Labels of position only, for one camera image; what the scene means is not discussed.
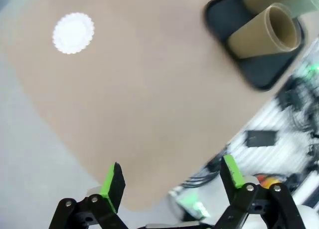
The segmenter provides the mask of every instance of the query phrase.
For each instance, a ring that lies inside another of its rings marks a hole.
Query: gray floor
[[[14,71],[0,60],[0,228],[45,229],[57,203],[98,183],[37,115]],[[177,223],[167,199],[145,212],[121,207],[129,228]]]

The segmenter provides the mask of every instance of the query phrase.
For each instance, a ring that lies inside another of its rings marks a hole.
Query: white round object
[[[318,229],[319,215],[318,213],[307,206],[298,205],[298,211],[303,219],[306,229]]]
[[[65,15],[53,31],[54,46],[66,54],[78,53],[85,49],[94,35],[94,23],[83,13]]]

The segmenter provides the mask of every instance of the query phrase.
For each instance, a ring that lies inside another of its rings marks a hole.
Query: cup rim
[[[288,47],[286,46],[281,39],[278,38],[278,36],[276,35],[273,27],[271,26],[271,22],[270,22],[270,10],[272,8],[277,8],[279,9],[286,17],[287,19],[289,20],[291,26],[293,27],[294,29],[294,34],[296,36],[296,42],[295,42],[295,45],[293,47]],[[290,16],[288,15],[287,12],[285,12],[280,6],[278,3],[276,4],[272,4],[270,5],[267,9],[266,9],[266,14],[265,14],[265,25],[267,27],[267,31],[268,31],[268,34],[271,36],[270,39],[271,41],[277,45],[282,51],[285,51],[285,52],[290,52],[290,51],[293,51],[295,50],[296,48],[298,48],[298,46],[300,45],[300,42],[301,42],[301,39],[300,39],[300,35],[297,33],[297,29],[296,29],[296,25],[294,24],[293,20],[290,18]]]

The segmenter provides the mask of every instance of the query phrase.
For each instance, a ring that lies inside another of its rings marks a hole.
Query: bolt
[[[274,190],[275,192],[280,192],[281,191],[281,188],[277,185],[274,186]]]
[[[92,202],[93,202],[93,203],[96,203],[97,201],[98,201],[98,198],[97,198],[97,197],[93,197],[93,198],[92,198]]]
[[[69,206],[72,205],[72,202],[71,202],[71,201],[67,201],[65,205],[66,205],[67,207],[69,207]]]
[[[248,191],[252,192],[252,191],[254,190],[254,186],[253,186],[253,185],[248,185],[248,186],[246,187],[246,189],[247,189]]]

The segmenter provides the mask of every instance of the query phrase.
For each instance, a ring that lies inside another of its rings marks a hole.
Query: table
[[[131,209],[150,206],[196,172],[291,72],[269,92],[246,84],[204,27],[210,0],[12,1],[0,15],[0,53],[91,175],[102,183],[111,163],[122,165],[123,204]],[[71,12],[88,14],[95,35],[67,55],[51,37]],[[319,31],[315,19],[303,16],[308,42]]]

